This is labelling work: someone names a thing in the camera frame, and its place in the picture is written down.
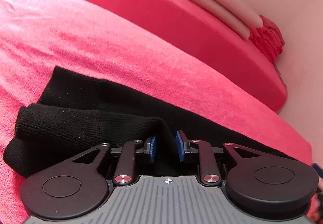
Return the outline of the black knit pants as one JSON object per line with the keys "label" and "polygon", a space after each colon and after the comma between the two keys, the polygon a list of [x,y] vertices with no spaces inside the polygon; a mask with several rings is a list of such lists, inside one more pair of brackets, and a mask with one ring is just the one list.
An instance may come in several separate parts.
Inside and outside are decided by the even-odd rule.
{"label": "black knit pants", "polygon": [[178,131],[215,146],[235,140],[284,157],[281,151],[128,86],[56,67],[37,103],[19,109],[3,160],[26,178],[104,142],[117,148],[154,138],[156,165],[174,171],[180,163]]}

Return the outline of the red crumpled blanket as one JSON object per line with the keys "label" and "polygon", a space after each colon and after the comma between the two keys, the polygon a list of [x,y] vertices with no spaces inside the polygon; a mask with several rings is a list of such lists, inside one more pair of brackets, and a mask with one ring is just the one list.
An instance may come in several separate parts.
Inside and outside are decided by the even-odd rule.
{"label": "red crumpled blanket", "polygon": [[249,39],[270,62],[274,63],[276,58],[282,54],[285,41],[279,27],[273,21],[262,15],[260,18],[263,26],[251,29]]}

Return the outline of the near bed pink blanket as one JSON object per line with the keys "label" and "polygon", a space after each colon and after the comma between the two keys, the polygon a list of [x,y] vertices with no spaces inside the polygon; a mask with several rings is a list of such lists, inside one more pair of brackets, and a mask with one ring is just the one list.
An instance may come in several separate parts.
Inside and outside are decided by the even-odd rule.
{"label": "near bed pink blanket", "polygon": [[1,148],[55,66],[132,87],[312,163],[310,144],[200,60],[84,0],[1,0]]}

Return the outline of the lower beige folded pillow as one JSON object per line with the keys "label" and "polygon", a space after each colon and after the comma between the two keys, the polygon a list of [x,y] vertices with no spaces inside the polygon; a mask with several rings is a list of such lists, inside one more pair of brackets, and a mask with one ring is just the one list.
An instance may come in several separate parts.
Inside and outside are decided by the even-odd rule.
{"label": "lower beige folded pillow", "polygon": [[237,33],[243,40],[248,40],[250,30],[246,24],[239,20],[234,14],[214,0],[190,0],[197,4],[227,27]]}

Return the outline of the far bed red sheet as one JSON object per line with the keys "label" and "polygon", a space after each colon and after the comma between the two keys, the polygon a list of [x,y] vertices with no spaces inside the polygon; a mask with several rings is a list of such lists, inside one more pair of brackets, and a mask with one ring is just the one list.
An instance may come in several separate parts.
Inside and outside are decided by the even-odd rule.
{"label": "far bed red sheet", "polygon": [[273,111],[287,99],[275,65],[251,42],[189,0],[86,0],[201,60]]}

